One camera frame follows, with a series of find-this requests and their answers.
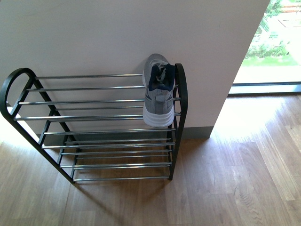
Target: gray sneaker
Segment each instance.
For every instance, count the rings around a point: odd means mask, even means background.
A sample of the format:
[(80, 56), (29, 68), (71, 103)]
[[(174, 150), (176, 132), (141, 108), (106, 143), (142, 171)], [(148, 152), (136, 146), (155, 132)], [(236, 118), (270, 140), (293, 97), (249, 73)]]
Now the gray sneaker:
[(143, 84), (146, 87), (143, 120), (152, 127), (166, 127), (174, 120), (175, 66), (160, 54), (151, 55), (145, 63)]

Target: chrome rod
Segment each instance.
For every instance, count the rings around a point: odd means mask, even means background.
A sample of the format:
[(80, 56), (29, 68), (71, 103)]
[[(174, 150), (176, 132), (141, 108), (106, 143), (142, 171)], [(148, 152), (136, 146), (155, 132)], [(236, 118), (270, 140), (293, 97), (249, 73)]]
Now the chrome rod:
[(65, 165), (61, 166), (62, 169), (72, 168), (72, 169), (91, 169), (91, 168), (122, 168), (122, 167), (160, 167), (160, 166), (170, 166), (171, 162), (147, 162), (147, 163), (122, 163), (122, 164), (97, 164), (97, 165)]
[(119, 143), (119, 142), (138, 142), (138, 141), (164, 141), (171, 140), (170, 138), (158, 139), (130, 139), (130, 140), (79, 140), (79, 141), (66, 141), (66, 144), (89, 144), (89, 143)]
[(133, 109), (133, 108), (143, 108), (143, 106), (56, 108), (56, 110), (57, 111), (74, 111), (74, 110), (110, 110), (110, 109)]
[(119, 159), (119, 158), (145, 158), (145, 157), (167, 157), (168, 154), (157, 155), (130, 155), (130, 156), (105, 156), (105, 157), (78, 157), (77, 159)]
[(87, 87), (87, 88), (59, 88), (59, 89), (27, 89), (29, 92), (55, 92), (55, 91), (80, 91), (80, 90), (107, 90), (107, 89), (145, 89), (144, 86), (114, 86), (114, 87)]
[(45, 80), (45, 79), (110, 78), (110, 77), (135, 77), (135, 76), (142, 76), (142, 74), (100, 74), (100, 75), (45, 76), (45, 77), (36, 77), (36, 80)]
[(19, 104), (20, 105), (73, 105), (73, 104), (106, 104), (106, 103), (129, 103), (129, 102), (144, 102), (144, 99), (42, 101), (42, 102), (19, 102)]
[(91, 149), (91, 148), (128, 148), (128, 147), (161, 147), (175, 145), (175, 142), (163, 142), (163, 143), (151, 143), (151, 144), (121, 144), (121, 145), (54, 145), (54, 146), (43, 146), (42, 149), (56, 149), (56, 148), (81, 148), (81, 149)]
[(164, 150), (147, 150), (147, 151), (114, 151), (114, 152), (78, 152), (78, 153), (61, 153), (61, 155), (99, 155), (99, 154), (134, 154), (134, 153), (168, 153), (169, 149)]
[(153, 166), (109, 166), (109, 167), (92, 167), (92, 168), (74, 168), (73, 170), (108, 170), (108, 169), (130, 169), (130, 168), (157, 168), (170, 167), (170, 165), (153, 165)]
[(79, 135), (79, 134), (107, 134), (107, 133), (142, 133), (142, 132), (170, 132), (175, 129), (119, 129), (101, 131), (71, 131), (71, 132), (45, 132), (45, 135)]
[(139, 120), (143, 119), (142, 114), (133, 115), (107, 115), (107, 116), (36, 116), (36, 117), (20, 117), (14, 118), (15, 121), (38, 121), (48, 120), (50, 122), (55, 121), (100, 121), (100, 120)]
[(157, 176), (157, 177), (135, 177), (135, 178), (91, 178), (91, 179), (73, 179), (75, 182), (80, 181), (99, 181), (99, 180), (135, 180), (135, 179), (167, 179), (169, 176)]

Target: lawn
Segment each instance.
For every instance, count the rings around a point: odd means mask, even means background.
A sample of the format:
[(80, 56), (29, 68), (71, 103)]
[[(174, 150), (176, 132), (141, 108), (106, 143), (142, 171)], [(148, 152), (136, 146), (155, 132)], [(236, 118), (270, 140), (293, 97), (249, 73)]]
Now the lawn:
[(252, 57), (244, 59), (242, 66), (297, 66), (299, 65), (291, 55), (287, 56), (267, 56), (265, 58)]

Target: white sole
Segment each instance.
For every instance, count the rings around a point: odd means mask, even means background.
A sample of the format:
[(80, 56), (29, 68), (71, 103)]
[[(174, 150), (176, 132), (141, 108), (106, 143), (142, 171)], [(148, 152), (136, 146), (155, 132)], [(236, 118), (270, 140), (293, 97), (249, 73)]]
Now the white sole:
[(171, 125), (174, 121), (174, 106), (167, 114), (153, 114), (147, 111), (145, 105), (143, 106), (143, 120), (152, 127), (162, 128)]

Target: gray baseboard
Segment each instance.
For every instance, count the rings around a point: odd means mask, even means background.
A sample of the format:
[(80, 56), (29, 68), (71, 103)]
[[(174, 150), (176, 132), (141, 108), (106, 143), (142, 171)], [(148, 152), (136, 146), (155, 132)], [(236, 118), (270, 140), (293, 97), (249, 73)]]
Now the gray baseboard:
[(182, 139), (210, 138), (213, 126), (186, 127), (183, 130)]

